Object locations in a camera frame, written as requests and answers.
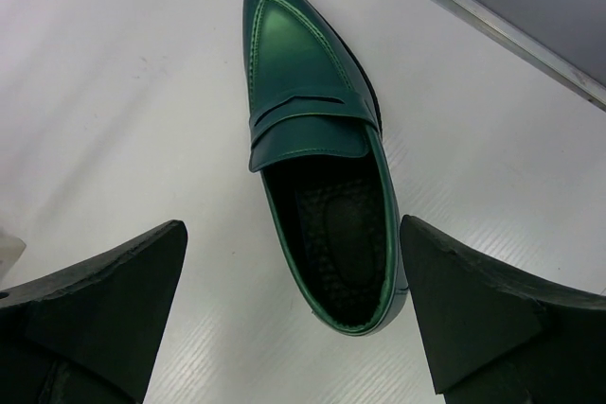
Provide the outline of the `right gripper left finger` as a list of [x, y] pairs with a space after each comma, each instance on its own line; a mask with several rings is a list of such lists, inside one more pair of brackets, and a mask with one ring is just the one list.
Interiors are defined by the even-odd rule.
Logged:
[[141, 403], [187, 249], [167, 221], [1, 292], [4, 403]]

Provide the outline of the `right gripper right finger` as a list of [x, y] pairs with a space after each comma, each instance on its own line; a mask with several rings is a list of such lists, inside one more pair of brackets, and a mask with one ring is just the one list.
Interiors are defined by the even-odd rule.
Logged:
[[605, 299], [401, 221], [434, 389], [448, 403], [602, 403]]

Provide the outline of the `green metallic loafer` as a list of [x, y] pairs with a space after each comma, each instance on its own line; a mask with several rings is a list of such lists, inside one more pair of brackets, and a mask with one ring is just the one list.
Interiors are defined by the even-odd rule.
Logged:
[[406, 300], [400, 215], [376, 93], [308, 0], [243, 0], [249, 168], [314, 315], [368, 336]]

